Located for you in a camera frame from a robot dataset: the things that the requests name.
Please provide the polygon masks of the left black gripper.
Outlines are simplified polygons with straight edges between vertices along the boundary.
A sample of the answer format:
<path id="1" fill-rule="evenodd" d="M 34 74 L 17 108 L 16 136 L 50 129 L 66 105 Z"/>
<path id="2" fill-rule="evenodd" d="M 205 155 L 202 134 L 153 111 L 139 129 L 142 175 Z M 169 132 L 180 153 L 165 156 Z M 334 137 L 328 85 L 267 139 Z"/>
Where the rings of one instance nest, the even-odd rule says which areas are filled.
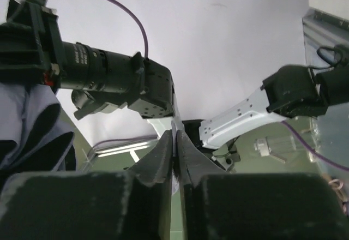
<path id="1" fill-rule="evenodd" d="M 1 24 L 1 82 L 61 86 L 67 63 L 58 17 L 47 0 L 10 0 Z"/>

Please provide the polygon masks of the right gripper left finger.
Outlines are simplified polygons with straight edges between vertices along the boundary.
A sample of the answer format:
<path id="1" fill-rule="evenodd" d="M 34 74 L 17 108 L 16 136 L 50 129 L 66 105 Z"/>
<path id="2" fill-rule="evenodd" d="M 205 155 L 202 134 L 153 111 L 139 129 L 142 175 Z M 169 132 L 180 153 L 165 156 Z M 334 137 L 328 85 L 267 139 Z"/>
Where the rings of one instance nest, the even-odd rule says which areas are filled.
<path id="1" fill-rule="evenodd" d="M 23 172 L 1 192 L 1 239 L 169 239 L 173 136 L 117 172 Z"/>

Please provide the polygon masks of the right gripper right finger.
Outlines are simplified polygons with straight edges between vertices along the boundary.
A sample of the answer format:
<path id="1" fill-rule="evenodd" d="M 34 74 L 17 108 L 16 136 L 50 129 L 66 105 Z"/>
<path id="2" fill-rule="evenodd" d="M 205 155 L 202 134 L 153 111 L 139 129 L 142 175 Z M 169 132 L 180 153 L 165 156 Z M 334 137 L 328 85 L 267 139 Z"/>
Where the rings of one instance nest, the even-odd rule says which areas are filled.
<path id="1" fill-rule="evenodd" d="M 314 173 L 230 174 L 177 133 L 185 239 L 348 239 L 339 200 Z"/>

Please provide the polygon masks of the lavender folding umbrella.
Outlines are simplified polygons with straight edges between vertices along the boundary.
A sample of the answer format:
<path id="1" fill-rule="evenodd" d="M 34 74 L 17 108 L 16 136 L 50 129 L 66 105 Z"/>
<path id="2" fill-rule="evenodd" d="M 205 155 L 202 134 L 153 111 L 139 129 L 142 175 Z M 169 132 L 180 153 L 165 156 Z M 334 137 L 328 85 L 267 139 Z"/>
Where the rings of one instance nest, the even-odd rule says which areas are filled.
<path id="1" fill-rule="evenodd" d="M 22 172 L 75 171 L 73 128 L 44 85 L 1 84 L 1 185 Z"/>

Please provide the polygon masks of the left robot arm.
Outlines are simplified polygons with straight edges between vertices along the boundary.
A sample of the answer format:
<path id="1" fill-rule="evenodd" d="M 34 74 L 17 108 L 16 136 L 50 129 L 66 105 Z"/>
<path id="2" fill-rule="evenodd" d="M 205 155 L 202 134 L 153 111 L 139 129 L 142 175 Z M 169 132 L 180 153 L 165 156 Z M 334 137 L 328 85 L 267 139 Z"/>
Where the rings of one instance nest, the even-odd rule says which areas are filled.
<path id="1" fill-rule="evenodd" d="M 127 107 L 158 135 L 183 129 L 169 69 L 149 59 L 148 50 L 128 56 L 63 41 L 46 3 L 9 1 L 1 24 L 2 82 L 70 89 L 76 119 Z"/>

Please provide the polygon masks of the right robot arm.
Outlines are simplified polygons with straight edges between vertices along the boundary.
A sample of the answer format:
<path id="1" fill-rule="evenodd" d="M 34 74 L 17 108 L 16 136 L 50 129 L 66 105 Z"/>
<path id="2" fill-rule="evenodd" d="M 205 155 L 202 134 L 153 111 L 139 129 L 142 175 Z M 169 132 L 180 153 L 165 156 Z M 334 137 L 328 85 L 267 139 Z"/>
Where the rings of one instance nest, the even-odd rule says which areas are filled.
<path id="1" fill-rule="evenodd" d="M 170 71 L 140 53 L 132 58 L 64 43 L 62 88 L 97 91 L 102 102 L 121 102 L 144 91 L 142 117 L 175 116 Z M 263 80 L 257 98 L 227 131 L 295 116 L 321 116 L 348 101 L 327 76 L 314 81 L 307 67 L 286 65 Z M 170 239 L 171 182 L 178 172 L 185 239 L 348 239 L 348 220 L 318 175 L 225 173 L 172 128 L 144 158 L 122 172 L 24 172 L 12 176 L 1 196 L 1 239 Z"/>

